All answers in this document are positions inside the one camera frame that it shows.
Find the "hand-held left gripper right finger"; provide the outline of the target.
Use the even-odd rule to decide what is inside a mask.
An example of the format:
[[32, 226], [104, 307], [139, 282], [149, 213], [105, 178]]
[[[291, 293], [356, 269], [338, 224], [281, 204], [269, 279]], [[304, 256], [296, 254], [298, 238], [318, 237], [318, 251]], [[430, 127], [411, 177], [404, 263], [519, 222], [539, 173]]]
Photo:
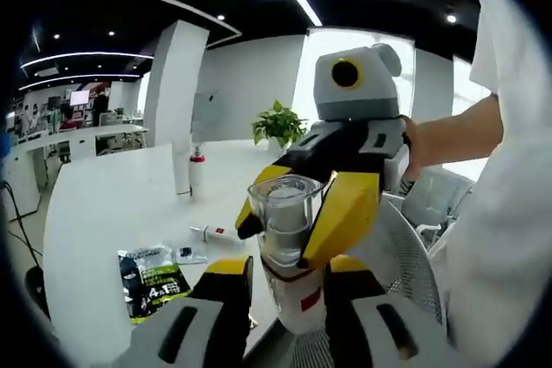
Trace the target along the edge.
[[338, 255], [323, 274], [325, 331], [336, 367], [443, 367], [441, 325], [411, 300], [388, 294], [358, 259]]

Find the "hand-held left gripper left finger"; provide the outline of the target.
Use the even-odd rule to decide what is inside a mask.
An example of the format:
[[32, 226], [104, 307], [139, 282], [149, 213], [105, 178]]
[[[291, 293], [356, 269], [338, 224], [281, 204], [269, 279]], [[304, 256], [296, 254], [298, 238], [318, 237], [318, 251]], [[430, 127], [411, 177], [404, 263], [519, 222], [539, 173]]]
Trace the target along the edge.
[[250, 332], [254, 259], [219, 259], [191, 293], [135, 328], [115, 367], [239, 367]]

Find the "person's right hand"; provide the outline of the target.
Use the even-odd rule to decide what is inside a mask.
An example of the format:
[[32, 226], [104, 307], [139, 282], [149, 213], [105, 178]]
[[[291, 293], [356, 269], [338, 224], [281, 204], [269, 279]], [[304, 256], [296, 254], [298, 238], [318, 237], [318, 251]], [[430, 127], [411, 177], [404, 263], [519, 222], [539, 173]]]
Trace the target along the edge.
[[417, 124], [408, 116], [401, 115], [405, 124], [405, 136], [409, 141], [410, 155], [409, 165], [403, 176], [404, 180], [416, 181], [422, 170], [423, 149], [418, 139]]

